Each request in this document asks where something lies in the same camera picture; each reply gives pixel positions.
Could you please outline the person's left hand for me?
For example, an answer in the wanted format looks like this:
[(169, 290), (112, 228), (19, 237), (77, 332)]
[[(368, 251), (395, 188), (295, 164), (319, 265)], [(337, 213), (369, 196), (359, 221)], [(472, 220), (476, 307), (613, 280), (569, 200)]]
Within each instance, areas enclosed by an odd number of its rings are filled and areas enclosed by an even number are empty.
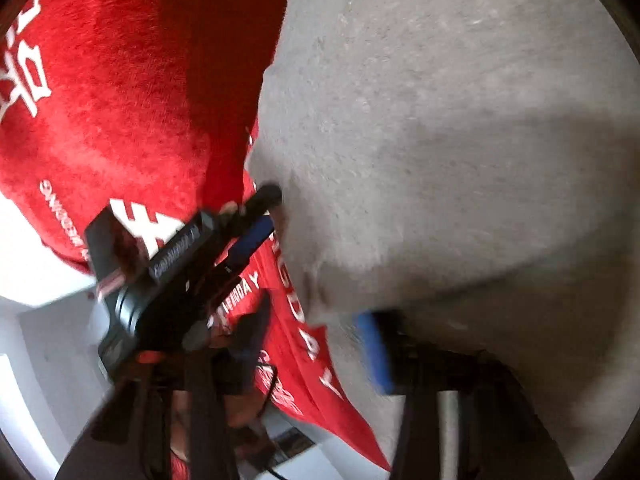
[[(242, 396), (226, 396), (224, 406), (231, 427), (241, 427), (257, 417), (265, 397), (254, 388)], [(187, 391), (174, 391), (171, 400), (170, 448), (180, 460), (189, 461), (191, 396)]]

